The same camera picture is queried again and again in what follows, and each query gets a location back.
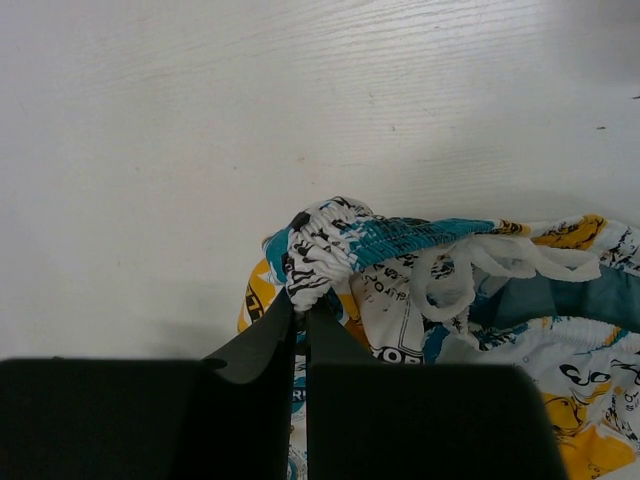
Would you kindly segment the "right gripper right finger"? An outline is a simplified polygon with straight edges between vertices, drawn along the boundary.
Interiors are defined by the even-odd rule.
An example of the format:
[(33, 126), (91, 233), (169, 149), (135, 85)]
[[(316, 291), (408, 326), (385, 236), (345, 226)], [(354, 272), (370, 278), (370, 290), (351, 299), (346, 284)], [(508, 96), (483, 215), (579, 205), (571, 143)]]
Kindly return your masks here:
[(522, 369), (384, 363), (326, 301), (306, 323), (310, 478), (566, 478), (541, 396)]

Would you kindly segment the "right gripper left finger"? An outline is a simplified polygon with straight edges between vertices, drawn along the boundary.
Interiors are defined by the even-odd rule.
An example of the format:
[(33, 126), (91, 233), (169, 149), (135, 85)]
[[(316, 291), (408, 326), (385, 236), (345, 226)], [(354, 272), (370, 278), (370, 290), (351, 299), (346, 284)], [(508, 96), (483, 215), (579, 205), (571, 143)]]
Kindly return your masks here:
[(200, 360), (1, 364), (5, 479), (283, 479), (291, 302)]

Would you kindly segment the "white yellow teal printed shorts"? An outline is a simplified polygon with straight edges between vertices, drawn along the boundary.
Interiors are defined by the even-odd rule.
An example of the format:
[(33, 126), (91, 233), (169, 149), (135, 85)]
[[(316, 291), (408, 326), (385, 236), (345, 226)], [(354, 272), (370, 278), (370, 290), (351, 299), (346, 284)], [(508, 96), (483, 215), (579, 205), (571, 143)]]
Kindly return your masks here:
[(390, 364), (522, 368), (572, 479), (639, 468), (639, 231), (589, 214), (530, 224), (376, 215), (334, 197), (262, 244), (237, 327), (280, 293), (330, 302)]

